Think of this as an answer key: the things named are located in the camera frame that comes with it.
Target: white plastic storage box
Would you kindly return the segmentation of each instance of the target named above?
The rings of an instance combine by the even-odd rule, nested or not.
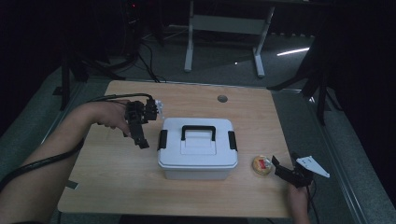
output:
[[[158,163],[167,179],[227,178],[238,163],[233,125],[227,119],[166,119]]]

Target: table leg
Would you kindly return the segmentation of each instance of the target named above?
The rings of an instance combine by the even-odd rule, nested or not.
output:
[[[192,42],[192,20],[194,16],[194,1],[190,1],[190,19],[189,19],[189,44],[187,45],[186,62],[184,63],[184,71],[190,72],[192,67],[192,54],[193,54],[193,42]]]
[[[262,52],[262,45],[264,44],[265,37],[268,34],[268,29],[270,28],[271,19],[274,15],[274,11],[275,11],[275,7],[270,7],[270,9],[268,10],[267,18],[265,20],[264,25],[262,26],[262,33],[260,36],[259,45],[256,48],[253,48],[254,62],[256,64],[258,77],[265,76],[264,68],[262,66],[262,56],[260,55],[260,53]]]

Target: hand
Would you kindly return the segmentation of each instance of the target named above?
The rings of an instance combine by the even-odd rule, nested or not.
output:
[[[296,188],[289,184],[288,202],[295,224],[310,223],[308,217],[308,192],[306,187]]]

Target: white metal frame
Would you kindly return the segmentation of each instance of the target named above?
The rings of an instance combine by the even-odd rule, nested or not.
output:
[[[229,17],[216,17],[205,15],[194,15],[194,1],[190,0],[190,19],[189,19],[189,43],[187,46],[186,62],[184,71],[190,72],[192,68],[193,40],[194,30],[218,31],[248,35],[260,35],[260,41],[257,47],[253,48],[254,62],[257,68],[258,77],[264,77],[264,68],[262,66],[262,45],[267,36],[271,19],[275,7],[270,7],[266,20],[241,19]]]

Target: small orange object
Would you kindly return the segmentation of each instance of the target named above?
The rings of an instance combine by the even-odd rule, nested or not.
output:
[[[268,175],[272,169],[271,161],[262,155],[255,157],[251,166],[259,175]]]

